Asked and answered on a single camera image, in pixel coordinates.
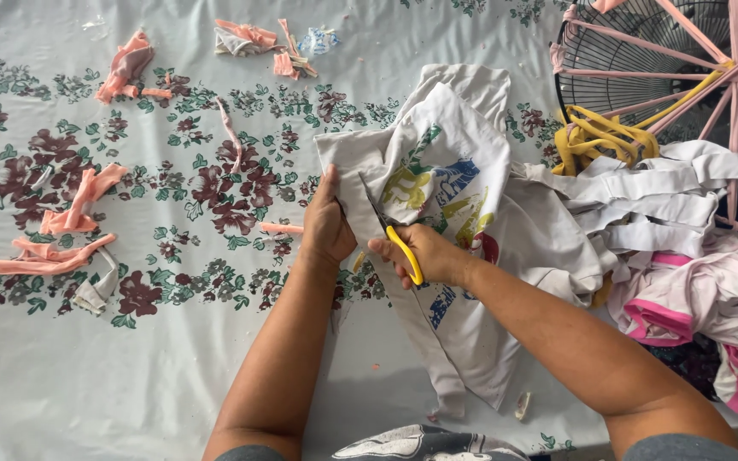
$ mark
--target person's left hand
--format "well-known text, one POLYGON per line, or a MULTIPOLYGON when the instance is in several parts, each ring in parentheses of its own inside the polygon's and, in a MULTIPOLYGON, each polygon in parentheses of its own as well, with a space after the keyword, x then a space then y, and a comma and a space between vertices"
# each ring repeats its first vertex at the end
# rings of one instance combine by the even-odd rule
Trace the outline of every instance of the person's left hand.
POLYGON ((301 243, 302 250, 323 257, 335 267, 339 267, 357 246, 355 235, 334 196, 339 183, 338 170, 330 164, 303 214, 301 243))

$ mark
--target scissors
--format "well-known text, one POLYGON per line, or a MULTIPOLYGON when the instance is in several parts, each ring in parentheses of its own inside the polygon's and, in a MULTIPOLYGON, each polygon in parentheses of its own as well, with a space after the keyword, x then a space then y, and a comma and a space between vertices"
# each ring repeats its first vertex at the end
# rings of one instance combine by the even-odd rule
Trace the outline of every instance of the scissors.
POLYGON ((414 253, 412 253, 412 250, 409 249, 409 247, 406 246, 403 240, 400 239, 398 233, 395 232, 395 228, 389 225, 384 219, 383 213, 381 213, 381 210, 377 207, 377 204, 372 199, 372 195, 369 194, 369 186, 366 185, 366 181, 364 181, 363 175, 361 175, 360 173, 358 173, 357 175, 361 178, 363 187, 366 190, 366 197, 369 198, 369 203, 372 204, 372 207, 375 209, 375 215, 377 215, 378 221, 381 222, 381 225, 386 230, 386 236, 389 237, 389 240, 391 240, 392 243, 400 247, 400 249, 404 250, 406 258, 408 258, 409 263, 412 264, 412 269, 415 271, 415 273, 409 274, 409 277, 412 278, 412 281, 415 282, 415 285, 420 285, 421 283, 423 283, 423 273, 420 270, 420 264, 417 263, 417 259, 415 258, 414 253))

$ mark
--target gray shirt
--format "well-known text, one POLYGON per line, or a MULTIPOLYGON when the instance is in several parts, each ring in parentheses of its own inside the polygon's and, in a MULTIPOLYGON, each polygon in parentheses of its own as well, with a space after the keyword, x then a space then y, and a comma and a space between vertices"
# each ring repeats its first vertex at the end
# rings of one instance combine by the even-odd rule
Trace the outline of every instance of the gray shirt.
MULTIPOLYGON (((434 426, 400 427, 338 450, 333 459, 351 461, 529 461, 513 445, 480 434, 461 434, 434 426)), ((263 445, 233 448, 216 461, 285 461, 263 445)), ((738 461, 738 450, 688 434, 661 434, 636 442, 622 461, 738 461)))

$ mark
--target yellow scissors handle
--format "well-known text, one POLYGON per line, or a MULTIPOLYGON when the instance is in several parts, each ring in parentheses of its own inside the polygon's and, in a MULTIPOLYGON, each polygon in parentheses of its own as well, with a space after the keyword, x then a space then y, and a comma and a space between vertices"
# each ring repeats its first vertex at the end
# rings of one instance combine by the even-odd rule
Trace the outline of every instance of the yellow scissors handle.
POLYGON ((409 247, 406 246, 403 240, 400 239, 398 233, 395 232, 395 229, 391 225, 386 227, 386 236, 389 237, 389 240, 392 240, 395 245, 400 247, 400 249, 404 250, 409 263, 412 264, 412 268, 415 271, 414 274, 409 274, 409 277, 412 278, 412 281, 415 282, 415 285, 420 285, 421 283, 423 283, 423 272, 421 272, 420 264, 418 264, 417 260, 415 259, 415 254, 412 253, 412 250, 409 249, 409 247))

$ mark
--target tablecloth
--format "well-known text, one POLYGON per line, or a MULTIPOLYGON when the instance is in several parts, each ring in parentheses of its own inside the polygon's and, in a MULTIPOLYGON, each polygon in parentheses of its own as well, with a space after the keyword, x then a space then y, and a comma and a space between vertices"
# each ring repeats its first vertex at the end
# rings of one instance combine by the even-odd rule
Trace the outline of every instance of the tablecloth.
MULTIPOLYGON (((71 307, 108 265, 52 277, 0 277, 0 459, 195 459, 238 366, 281 292, 297 237, 265 241, 257 222, 300 224, 321 173, 314 134, 387 126, 429 63, 511 71, 515 161, 550 165, 561 125, 548 42, 560 0, 0 0, 0 258, 12 239, 60 248, 111 232, 120 284, 101 317, 71 307), (299 38, 340 39, 313 56, 317 79, 272 75, 272 55, 214 55, 213 20, 299 38), (93 99, 116 47, 142 28, 156 49, 139 84, 170 74, 174 98, 93 99), (244 143, 242 174, 225 160, 215 97, 244 143), (119 162, 121 183, 93 205, 98 229, 47 236, 45 209, 69 206, 90 167, 119 162), (56 175, 32 191, 44 165, 56 175)), ((324 363, 305 438, 309 458, 394 426, 427 423, 436 399, 371 265, 344 264, 351 305, 324 363)), ((527 353, 500 412, 467 397, 457 431, 531 453, 607 441, 601 418, 527 353), (512 416, 531 391, 526 419, 512 416)), ((738 425, 738 416, 728 414, 738 425)))

